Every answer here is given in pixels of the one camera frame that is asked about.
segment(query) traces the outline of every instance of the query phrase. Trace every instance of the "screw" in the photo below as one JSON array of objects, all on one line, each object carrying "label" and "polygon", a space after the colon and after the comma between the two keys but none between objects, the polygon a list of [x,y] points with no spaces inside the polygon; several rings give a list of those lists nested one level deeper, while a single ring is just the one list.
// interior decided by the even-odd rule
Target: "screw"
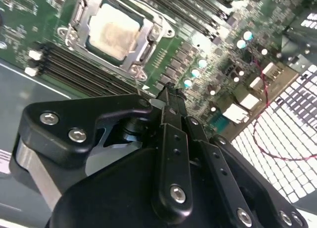
[{"label": "screw", "polygon": [[141,79],[141,80],[146,80],[147,78],[146,78],[146,76],[145,76],[144,74],[141,74],[141,75],[140,75],[140,79]]},{"label": "screw", "polygon": [[226,141],[224,139],[222,139],[221,137],[218,137],[218,140],[221,144],[225,145]]},{"label": "screw", "polygon": [[172,186],[170,188],[170,195],[178,203],[184,203],[186,200],[185,192],[179,186]]},{"label": "screw", "polygon": [[140,100],[139,100],[139,103],[140,103],[142,106],[144,106],[144,107],[148,107],[148,106],[149,106],[149,103],[148,103],[146,100],[144,100],[144,99],[140,99]]},{"label": "screw", "polygon": [[68,137],[69,139],[77,143],[82,143],[87,139],[86,133],[81,129],[72,129],[68,133]]},{"label": "screw", "polygon": [[198,121],[194,118],[191,118],[190,121],[194,124],[194,125],[198,125]]},{"label": "screw", "polygon": [[55,125],[58,123],[58,116],[54,113],[43,113],[40,115],[40,121],[46,125]]},{"label": "screw", "polygon": [[292,213],[292,217],[301,227],[304,226],[302,220],[295,213]]},{"label": "screw", "polygon": [[3,42],[3,41],[0,41],[0,49],[1,49],[1,50],[5,50],[6,48],[7,48],[6,43]]},{"label": "screw", "polygon": [[292,221],[291,221],[291,219],[288,217],[288,215],[285,214],[285,212],[280,211],[279,214],[280,214],[282,220],[283,220],[286,224],[288,224],[289,226],[292,226]]},{"label": "screw", "polygon": [[170,113],[172,113],[173,115],[176,115],[176,114],[177,114],[176,111],[174,110],[174,108],[170,108],[169,111],[170,111]]},{"label": "screw", "polygon": [[246,227],[251,227],[252,226],[252,220],[249,214],[243,210],[242,208],[238,208],[237,211],[238,217],[240,221],[246,226]]}]

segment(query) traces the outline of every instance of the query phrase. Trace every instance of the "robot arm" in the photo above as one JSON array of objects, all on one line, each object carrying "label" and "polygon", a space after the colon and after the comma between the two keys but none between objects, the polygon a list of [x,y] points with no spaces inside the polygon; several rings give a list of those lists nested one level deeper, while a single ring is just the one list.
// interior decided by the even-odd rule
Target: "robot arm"
[{"label": "robot arm", "polygon": [[[207,139],[184,100],[167,85],[150,102],[121,95],[31,104],[11,172],[42,194],[50,228],[307,228],[229,141]],[[140,148],[85,174],[94,147],[131,143]]]}]

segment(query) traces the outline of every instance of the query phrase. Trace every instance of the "red wire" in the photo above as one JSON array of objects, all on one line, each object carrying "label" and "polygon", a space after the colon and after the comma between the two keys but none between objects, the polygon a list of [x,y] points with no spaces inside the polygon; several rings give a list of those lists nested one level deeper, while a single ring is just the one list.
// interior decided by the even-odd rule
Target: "red wire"
[{"label": "red wire", "polygon": [[[261,70],[261,80],[262,80],[263,85],[264,85],[264,94],[265,94],[265,109],[267,109],[269,107],[269,105],[270,105],[270,102],[268,100],[267,85],[266,85],[266,82],[265,82],[263,69],[261,68],[261,66],[259,65],[257,60],[255,60],[255,64]],[[277,155],[273,155],[273,154],[267,152],[265,149],[263,149],[259,145],[259,143],[258,143],[258,141],[256,139],[256,132],[257,132],[256,126],[259,123],[259,118],[262,116],[262,114],[265,111],[265,109],[256,118],[256,122],[254,124],[254,130],[253,130],[253,140],[254,140],[255,144],[257,145],[257,147],[259,148],[259,150],[261,151],[262,154],[268,155],[268,156],[270,156],[273,159],[280,159],[280,160],[283,160],[283,161],[307,161],[307,160],[312,159],[312,158],[317,158],[317,154],[314,154],[314,155],[310,155],[309,157],[301,157],[301,158],[296,158],[296,159],[291,158],[290,159],[290,158],[286,158],[286,157],[280,157],[280,156],[277,156]]]}]

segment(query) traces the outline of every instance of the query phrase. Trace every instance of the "motherboard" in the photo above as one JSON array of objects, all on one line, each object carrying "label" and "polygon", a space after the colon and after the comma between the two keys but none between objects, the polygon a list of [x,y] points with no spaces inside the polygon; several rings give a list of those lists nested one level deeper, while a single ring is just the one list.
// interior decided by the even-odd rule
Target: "motherboard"
[{"label": "motherboard", "polygon": [[281,62],[305,1],[0,0],[0,58],[78,97],[173,83],[209,135],[232,134],[265,106],[261,72],[273,100],[310,66]]}]

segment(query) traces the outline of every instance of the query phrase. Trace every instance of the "metal grille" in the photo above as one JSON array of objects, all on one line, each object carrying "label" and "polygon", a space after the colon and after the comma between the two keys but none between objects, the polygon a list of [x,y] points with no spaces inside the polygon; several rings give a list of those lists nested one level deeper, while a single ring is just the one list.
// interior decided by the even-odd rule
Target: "metal grille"
[{"label": "metal grille", "polygon": [[[311,66],[259,118],[256,139],[287,158],[317,154],[317,67]],[[317,189],[317,159],[286,162],[263,155],[253,140],[253,121],[233,146],[291,203]]]}]

